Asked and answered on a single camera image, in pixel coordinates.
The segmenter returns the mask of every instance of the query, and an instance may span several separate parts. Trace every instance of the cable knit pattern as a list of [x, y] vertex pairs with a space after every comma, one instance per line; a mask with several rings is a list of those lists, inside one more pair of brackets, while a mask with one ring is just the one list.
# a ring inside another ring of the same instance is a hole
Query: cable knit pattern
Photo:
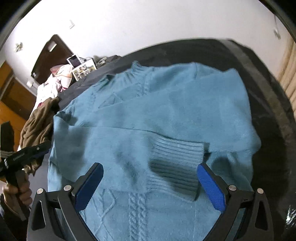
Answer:
[[139, 241], [147, 241], [146, 194], [138, 195]]
[[115, 205], [115, 198], [114, 195], [112, 194], [111, 190], [108, 190], [108, 198], [110, 198], [112, 200], [111, 205], [105, 210], [104, 209], [104, 194], [106, 193], [104, 190], [99, 192], [99, 194], [96, 197], [96, 200], [94, 200], [94, 197], [92, 197], [94, 206], [96, 208], [98, 217], [99, 217], [99, 226], [98, 228], [95, 230], [94, 235], [96, 237], [98, 237], [98, 232], [100, 231], [100, 229], [103, 227], [105, 232], [104, 232], [104, 240], [108, 240], [107, 237], [110, 237], [111, 240], [114, 240], [112, 235], [110, 234], [110, 232], [108, 231], [107, 227], [104, 224], [104, 217], [106, 216], [106, 214], [114, 207]]
[[130, 241], [138, 240], [138, 220], [137, 220], [137, 194], [130, 192], [128, 199], [128, 223], [129, 223], [129, 233]]

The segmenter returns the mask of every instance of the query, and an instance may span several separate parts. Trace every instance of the brown cloth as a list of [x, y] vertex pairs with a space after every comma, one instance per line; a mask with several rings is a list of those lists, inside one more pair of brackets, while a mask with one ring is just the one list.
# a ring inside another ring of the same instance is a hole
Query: brown cloth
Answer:
[[[34, 110], [24, 125], [20, 134], [20, 148], [35, 146], [47, 140], [51, 140], [53, 131], [53, 116], [59, 109], [59, 98], [48, 98], [36, 110]], [[35, 175], [41, 166], [43, 157], [35, 159], [25, 167], [25, 172]]]

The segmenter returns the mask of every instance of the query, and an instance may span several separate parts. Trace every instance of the metal screw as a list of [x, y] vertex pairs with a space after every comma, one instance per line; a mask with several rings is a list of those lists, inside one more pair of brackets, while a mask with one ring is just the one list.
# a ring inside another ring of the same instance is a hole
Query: metal screw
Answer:
[[66, 185], [66, 186], [64, 186], [64, 190], [65, 190], [65, 191], [69, 191], [71, 188], [72, 188], [71, 185]]
[[263, 194], [263, 193], [264, 193], [264, 191], [263, 191], [262, 188], [258, 188], [258, 189], [257, 189], [257, 192], [258, 192], [259, 194]]
[[37, 194], [41, 194], [41, 193], [43, 193], [43, 188], [39, 188], [39, 189], [37, 190]]
[[235, 191], [237, 189], [235, 185], [230, 185], [228, 188], [230, 191]]

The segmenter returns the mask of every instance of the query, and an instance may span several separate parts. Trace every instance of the black bed sheet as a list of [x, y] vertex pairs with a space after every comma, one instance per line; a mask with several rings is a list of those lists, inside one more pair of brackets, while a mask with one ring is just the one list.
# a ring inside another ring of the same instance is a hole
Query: black bed sheet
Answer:
[[252, 187], [263, 188], [269, 200], [274, 225], [275, 240], [296, 240], [295, 224], [286, 224], [287, 213], [296, 209], [296, 123], [292, 108], [281, 86], [262, 61], [249, 48], [239, 44], [252, 63], [267, 79], [277, 95], [290, 121], [293, 141], [287, 147], [281, 136], [274, 113], [243, 65], [221, 42], [214, 39], [190, 39], [163, 43], [128, 54], [108, 63], [74, 83], [59, 95], [60, 109], [106, 74], [115, 75], [130, 68], [137, 60], [143, 66], [169, 66], [177, 63], [198, 62], [221, 71], [236, 69], [248, 92], [252, 122], [261, 139], [262, 147], [253, 157], [254, 176]]

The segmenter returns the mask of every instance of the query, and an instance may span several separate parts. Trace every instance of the dark wooden door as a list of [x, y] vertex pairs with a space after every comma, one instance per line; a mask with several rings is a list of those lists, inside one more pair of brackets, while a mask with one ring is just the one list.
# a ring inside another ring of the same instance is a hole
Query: dark wooden door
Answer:
[[0, 68], [0, 100], [25, 120], [30, 117], [36, 102], [36, 97], [13, 77], [6, 62]]

